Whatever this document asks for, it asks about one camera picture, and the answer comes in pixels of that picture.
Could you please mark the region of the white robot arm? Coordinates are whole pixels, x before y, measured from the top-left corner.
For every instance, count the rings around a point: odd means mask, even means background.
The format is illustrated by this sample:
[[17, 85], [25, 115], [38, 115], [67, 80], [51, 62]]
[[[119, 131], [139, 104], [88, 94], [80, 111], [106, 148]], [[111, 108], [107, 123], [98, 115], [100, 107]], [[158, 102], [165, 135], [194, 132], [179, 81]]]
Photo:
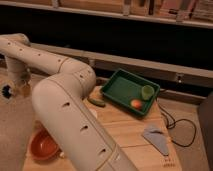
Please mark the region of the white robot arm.
[[32, 105], [77, 171], [138, 171], [83, 103], [96, 85], [88, 64], [33, 48], [23, 34], [0, 35], [0, 54], [17, 88], [28, 86], [30, 66], [49, 75], [34, 87]]

